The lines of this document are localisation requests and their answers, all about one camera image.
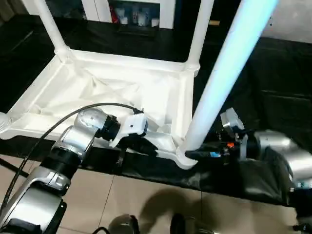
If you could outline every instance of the white cabinet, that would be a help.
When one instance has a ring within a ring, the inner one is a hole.
[[[38,15],[34,0],[22,0],[31,15]],[[112,22],[108,0],[81,0],[88,20]],[[156,3],[160,6],[159,27],[172,29],[175,19],[176,0],[135,0],[133,2]]]

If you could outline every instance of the black tablecloth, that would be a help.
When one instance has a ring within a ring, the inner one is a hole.
[[[116,25],[56,19],[72,49],[184,62],[192,32],[161,29],[146,36],[129,35]],[[225,36],[222,27],[209,27],[194,82],[195,110]],[[7,112],[54,56],[53,45],[35,16],[16,16],[0,27],[0,111]],[[234,107],[245,127],[272,129],[291,136],[312,150],[312,46],[261,38],[232,89],[222,111]],[[216,119],[212,131],[221,128]],[[0,141],[0,153],[23,156],[36,139],[17,136]],[[44,141],[33,159],[46,155],[53,142]],[[93,148],[82,168],[157,181],[205,192],[289,205],[288,194],[273,161],[220,164],[207,160],[191,170],[173,161],[126,154],[117,165],[119,151]]]

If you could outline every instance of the white plastic frame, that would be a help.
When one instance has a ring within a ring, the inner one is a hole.
[[[71,50],[64,43],[45,0],[35,0],[41,20],[55,46],[56,55],[8,112],[9,117],[14,116],[17,119],[14,119],[13,123],[9,124],[5,129],[0,129],[0,137],[8,139],[19,134],[39,137],[42,134],[40,131],[24,128],[29,122],[34,122],[34,118],[36,118],[36,115],[29,116],[27,110],[36,102],[36,99],[40,98],[40,94],[45,92],[44,88],[53,79],[59,77],[58,72],[62,69],[73,67],[72,69],[76,75],[83,77],[88,77],[89,73],[79,66],[90,63],[97,64],[98,68],[103,66],[103,68],[106,68],[105,72],[109,72],[111,67],[120,66],[119,69],[115,70],[116,74],[120,72],[120,69],[124,69],[126,72],[137,69],[138,74],[142,73],[142,70],[145,74],[159,75],[167,73],[176,77],[179,83],[178,92],[174,97],[176,112],[173,115],[173,122],[170,130],[162,129],[162,132],[157,131],[146,137],[160,149],[158,152],[159,157],[175,161],[182,169],[193,167],[197,161],[187,158],[185,151],[197,149],[203,143],[226,97],[261,36],[278,0],[241,1],[191,121],[193,79],[200,68],[199,58],[213,2],[214,0],[201,1],[189,58],[185,63],[177,63]],[[54,119],[49,116],[41,116],[37,118],[37,121],[41,121],[41,125],[46,127]],[[58,133],[54,132],[54,135],[51,134],[49,137],[58,137],[63,128],[64,126],[60,126]]]

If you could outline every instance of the black table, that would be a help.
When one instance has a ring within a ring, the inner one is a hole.
[[[129,35],[116,25],[56,19],[72,49],[184,62],[192,32],[161,29],[146,36]],[[226,31],[209,27],[194,82],[194,110],[221,49]],[[53,45],[36,16],[15,16],[0,27],[0,111],[7,112],[54,56]],[[272,129],[291,136],[312,151],[312,46],[261,38],[232,89],[222,111],[234,107],[245,127]],[[216,119],[212,131],[221,128]],[[0,154],[22,157],[37,139],[17,136],[0,141]],[[52,147],[45,140],[32,159],[40,161]],[[274,161],[244,161],[223,165],[215,160],[182,170],[173,161],[93,148],[82,168],[172,184],[205,192],[291,205]]]

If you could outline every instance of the floor tile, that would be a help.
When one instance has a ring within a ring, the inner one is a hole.
[[[61,227],[92,233],[99,225],[113,175],[77,170],[64,197],[67,210]]]
[[[100,225],[130,214],[141,234],[168,234],[174,213],[200,218],[200,197],[199,191],[115,176]]]
[[[202,193],[202,221],[221,234],[288,234],[294,208]]]
[[[57,234],[85,234],[85,233],[69,230],[66,228],[58,228]]]
[[[11,156],[5,156],[5,155],[0,155],[0,157],[4,160],[6,160],[7,162],[13,164],[16,167],[19,167],[22,159],[21,158],[17,158],[17,157],[11,157]],[[33,161],[28,161],[24,167],[24,171],[28,172],[31,165],[33,164]],[[11,180],[13,179],[14,176],[14,172],[6,169],[5,167],[0,166],[0,201],[3,200],[6,190],[8,189]],[[14,194],[14,192],[16,192],[16,189],[23,183],[23,181],[25,180],[24,177],[19,176],[18,180],[16,181],[15,187],[12,191],[11,196]]]

